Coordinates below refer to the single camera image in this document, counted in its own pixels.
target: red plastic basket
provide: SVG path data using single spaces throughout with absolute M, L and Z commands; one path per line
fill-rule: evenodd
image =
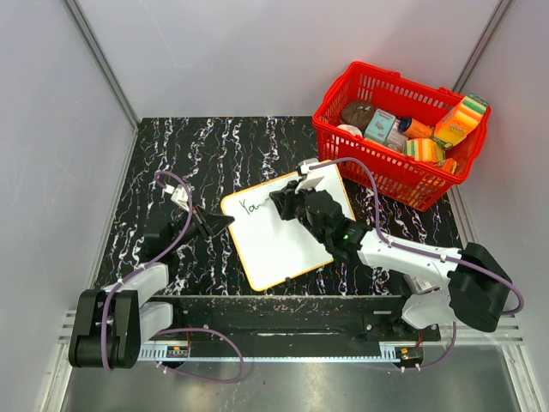
M 360 159 L 372 171 L 380 193 L 426 211 L 452 185 L 459 185 L 468 177 L 486 138 L 490 108 L 479 126 L 463 142 L 446 151 L 447 157 L 457 161 L 455 174 L 352 136 L 336 126 L 340 124 L 343 107 L 352 100 L 366 100 L 396 117 L 411 116 L 423 124 L 434 126 L 462 97 L 447 88 L 436 90 L 403 79 L 395 71 L 354 62 L 335 81 L 313 116 L 320 160 Z M 341 163 L 340 172 L 353 182 L 371 186 L 365 172 L 355 163 Z

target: white wall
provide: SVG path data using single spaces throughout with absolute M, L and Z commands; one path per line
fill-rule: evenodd
M 0 2 L 0 409 L 33 410 L 131 128 L 59 0 Z
M 518 315 L 549 400 L 549 16 L 547 0 L 516 2 L 466 86 L 492 103 L 483 152 L 462 185 L 480 241 L 526 297 Z
M 311 115 L 353 60 L 452 88 L 497 0 L 79 0 L 141 117 Z

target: black marble table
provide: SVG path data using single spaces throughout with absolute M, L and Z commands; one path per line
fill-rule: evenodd
M 154 172 L 181 176 L 203 208 L 220 212 L 221 199 L 295 170 L 317 155 L 311 118 L 147 118 L 137 137 L 122 196 L 95 286 L 113 283 L 139 262 L 148 221 L 180 215 L 154 184 Z M 373 195 L 346 181 L 357 220 L 373 225 Z M 395 236 L 428 245 L 461 246 L 448 198 L 425 213 L 381 197 L 382 226 Z M 178 250 L 177 279 L 163 295 L 261 295 L 250 288 L 231 235 L 194 239 Z M 388 272 L 364 266 L 330 264 L 299 276 L 267 295 L 394 294 Z

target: gray floor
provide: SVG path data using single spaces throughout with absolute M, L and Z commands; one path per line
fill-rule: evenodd
M 427 348 L 429 358 L 441 348 Z M 233 364 L 185 365 L 228 378 Z M 503 355 L 497 348 L 457 348 L 438 368 L 380 372 L 358 364 L 247 365 L 245 380 L 215 385 L 162 372 L 149 364 L 105 373 L 75 369 L 64 412 L 85 411 L 517 411 Z

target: whiteboard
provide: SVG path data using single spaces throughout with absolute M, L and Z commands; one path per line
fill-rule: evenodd
M 343 214 L 354 220 L 337 166 L 322 171 L 326 174 L 317 191 L 328 191 Z M 235 219 L 229 231 L 251 288 L 257 292 L 334 261 L 297 219 L 283 221 L 273 202 L 265 201 L 271 191 L 279 191 L 295 179 L 299 179 L 297 172 L 289 173 L 221 201 L 223 213 Z

